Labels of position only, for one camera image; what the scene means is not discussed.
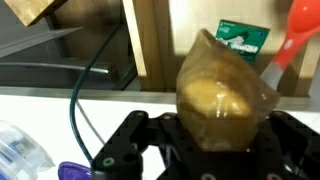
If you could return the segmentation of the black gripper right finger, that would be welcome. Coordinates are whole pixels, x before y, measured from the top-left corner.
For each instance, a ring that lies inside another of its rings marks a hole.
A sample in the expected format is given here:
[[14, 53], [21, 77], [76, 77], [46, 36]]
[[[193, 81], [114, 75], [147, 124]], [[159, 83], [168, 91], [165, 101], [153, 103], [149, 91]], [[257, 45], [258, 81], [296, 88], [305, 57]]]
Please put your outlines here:
[[320, 135], [284, 111], [258, 125], [257, 180], [320, 180]]

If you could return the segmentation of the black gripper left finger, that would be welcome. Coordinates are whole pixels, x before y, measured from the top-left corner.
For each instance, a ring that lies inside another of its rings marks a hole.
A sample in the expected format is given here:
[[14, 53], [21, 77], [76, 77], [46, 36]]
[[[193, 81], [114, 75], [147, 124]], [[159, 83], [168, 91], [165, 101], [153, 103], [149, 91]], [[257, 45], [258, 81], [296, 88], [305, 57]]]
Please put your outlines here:
[[92, 161], [92, 180], [142, 180], [142, 149], [133, 136], [147, 121], [144, 111], [128, 114]]

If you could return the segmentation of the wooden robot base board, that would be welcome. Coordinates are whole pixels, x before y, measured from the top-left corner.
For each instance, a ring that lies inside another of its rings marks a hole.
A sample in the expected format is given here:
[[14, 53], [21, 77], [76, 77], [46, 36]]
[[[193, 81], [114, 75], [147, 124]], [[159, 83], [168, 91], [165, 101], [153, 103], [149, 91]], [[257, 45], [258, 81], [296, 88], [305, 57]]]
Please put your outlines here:
[[4, 0], [25, 27], [60, 8], [68, 0]]

